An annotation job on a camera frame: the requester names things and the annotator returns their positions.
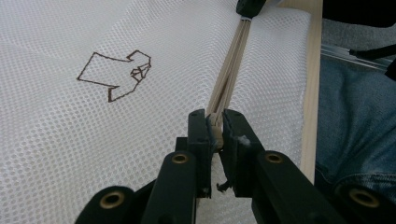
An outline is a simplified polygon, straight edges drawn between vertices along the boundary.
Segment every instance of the hand-drawn shape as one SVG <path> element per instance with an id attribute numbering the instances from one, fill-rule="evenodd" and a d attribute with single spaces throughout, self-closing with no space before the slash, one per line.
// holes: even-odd
<path id="1" fill-rule="evenodd" d="M 114 102 L 133 92 L 151 67 L 151 57 L 139 50 L 126 59 L 110 58 L 94 52 L 77 80 L 107 86 L 108 102 Z"/>

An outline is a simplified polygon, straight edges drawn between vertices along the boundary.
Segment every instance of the black clamp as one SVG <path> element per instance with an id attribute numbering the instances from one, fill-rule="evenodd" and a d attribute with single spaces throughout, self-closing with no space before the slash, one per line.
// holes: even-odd
<path id="1" fill-rule="evenodd" d="M 203 109 L 189 114 L 188 132 L 177 139 L 156 180 L 136 192 L 101 190 L 76 223 L 195 223 L 196 198 L 211 196 L 216 148 Z M 241 113 L 224 110 L 222 135 L 219 155 L 227 182 L 218 189 L 251 198 L 258 223 L 396 223 L 396 205 L 364 187 L 343 186 L 327 201 L 286 155 L 264 150 Z"/>

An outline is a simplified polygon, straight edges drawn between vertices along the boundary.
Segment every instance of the white surface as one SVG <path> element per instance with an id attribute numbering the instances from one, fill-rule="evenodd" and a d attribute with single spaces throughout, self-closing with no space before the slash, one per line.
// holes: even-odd
<path id="1" fill-rule="evenodd" d="M 0 223 L 72 223 L 100 189 L 139 189 L 154 179 L 176 137 L 187 134 L 187 115 L 207 106 L 240 19 L 235 4 L 2 1 Z M 136 49 L 151 57 L 152 67 L 134 92 L 109 103 L 108 86 L 77 81 L 94 52 L 126 60 Z M 263 59 L 267 54 L 257 53 Z M 284 65 L 280 58 L 269 60 Z M 103 72 L 101 67 L 107 71 L 114 62 L 96 60 L 91 66 Z M 124 83 L 125 66 L 109 73 L 117 83 L 111 85 Z M 299 91 L 294 93 L 301 98 Z M 291 93 L 280 97 L 289 96 L 294 101 Z M 246 106 L 233 106 L 245 108 L 242 112 L 251 118 Z M 302 122 L 291 121 L 296 122 L 292 127 Z M 258 136 L 270 138 L 265 134 Z M 298 153 L 291 155 L 299 160 Z M 214 184 L 222 182 L 216 157 Z M 213 191 L 210 203 L 200 203 L 198 223 L 253 222 L 249 200 Z"/>

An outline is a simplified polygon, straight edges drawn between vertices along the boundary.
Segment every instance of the bolt hole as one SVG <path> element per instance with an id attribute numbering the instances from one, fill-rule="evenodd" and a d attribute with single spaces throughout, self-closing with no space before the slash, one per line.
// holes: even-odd
<path id="1" fill-rule="evenodd" d="M 172 162 L 178 164 L 185 163 L 188 160 L 189 158 L 184 154 L 177 154 L 174 157 L 172 157 Z"/>
<path id="2" fill-rule="evenodd" d="M 283 161 L 282 158 L 275 153 L 266 154 L 265 159 L 273 163 L 281 163 Z"/>
<path id="3" fill-rule="evenodd" d="M 121 191 L 112 191 L 103 196 L 100 201 L 100 206 L 105 209 L 115 208 L 122 204 L 124 199 L 125 196 Z"/>
<path id="4" fill-rule="evenodd" d="M 106 198 L 107 203 L 116 203 L 120 199 L 119 195 L 111 195 Z"/>
<path id="5" fill-rule="evenodd" d="M 371 193 L 363 189 L 351 189 L 349 191 L 349 197 L 360 205 L 376 208 L 379 206 L 379 200 Z"/>

